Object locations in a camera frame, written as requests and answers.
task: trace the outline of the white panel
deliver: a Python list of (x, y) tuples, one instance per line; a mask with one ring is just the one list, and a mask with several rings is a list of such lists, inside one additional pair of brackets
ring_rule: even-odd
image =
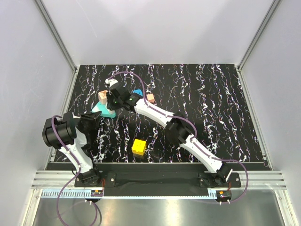
[(32, 0), (0, 2), (1, 225), (19, 225), (49, 148), (46, 118), (60, 112), (71, 70)]
[(243, 68), (273, 167), (301, 222), (301, 1), (284, 0)]
[(76, 64), (236, 63), (272, 0), (43, 0)]

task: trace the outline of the yellow cube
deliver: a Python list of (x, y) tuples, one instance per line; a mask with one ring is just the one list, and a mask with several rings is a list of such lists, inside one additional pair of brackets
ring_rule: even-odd
[(138, 155), (144, 155), (144, 152), (145, 152), (145, 149), (146, 149), (146, 142), (143, 141), (143, 140), (138, 140), (138, 139), (135, 139), (134, 140), (134, 144), (133, 144), (133, 147), (132, 147), (132, 152), (134, 154), (138, 154)]

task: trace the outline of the turquoise object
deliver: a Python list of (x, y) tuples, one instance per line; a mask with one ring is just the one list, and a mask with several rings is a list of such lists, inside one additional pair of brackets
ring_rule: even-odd
[(139, 94), (140, 96), (143, 97), (143, 93), (142, 93), (141, 89), (136, 89), (133, 91), (133, 93)]
[(108, 117), (108, 118), (115, 118), (116, 117), (116, 113), (114, 111), (113, 114), (110, 114), (110, 112), (108, 111), (108, 109), (106, 108), (105, 105), (102, 105), (99, 101), (98, 103), (96, 104), (96, 106), (92, 109), (92, 112), (95, 113), (95, 112), (99, 112), (101, 111), (101, 115), (102, 117)]

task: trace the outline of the black marble tabletop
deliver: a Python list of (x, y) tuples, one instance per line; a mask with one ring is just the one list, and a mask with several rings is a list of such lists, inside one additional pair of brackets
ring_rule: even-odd
[[(198, 139), (217, 157), (263, 161), (260, 146), (234, 65), (82, 65), (72, 93), (69, 111), (88, 113), (105, 90), (105, 79), (129, 71), (144, 81), (156, 105), (181, 111), (198, 130)], [(130, 74), (115, 77), (129, 91), (142, 89)], [(120, 109), (117, 117), (102, 118), (89, 155), (94, 162), (197, 162), (188, 151), (165, 139), (164, 130), (142, 115)], [(144, 140), (144, 158), (131, 151), (134, 139)], [(56, 152), (55, 162), (68, 161)]]

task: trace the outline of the gray wall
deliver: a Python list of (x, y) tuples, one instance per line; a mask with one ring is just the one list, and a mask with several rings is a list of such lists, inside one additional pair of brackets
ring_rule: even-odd
[(243, 75), (272, 164), (283, 172), (301, 222), (301, 1), (284, 0)]
[(0, 34), (0, 219), (16, 226), (48, 153), (45, 119), (60, 112), (71, 70), (32, 0), (0, 2)]
[(43, 0), (76, 64), (239, 63), (273, 0)]

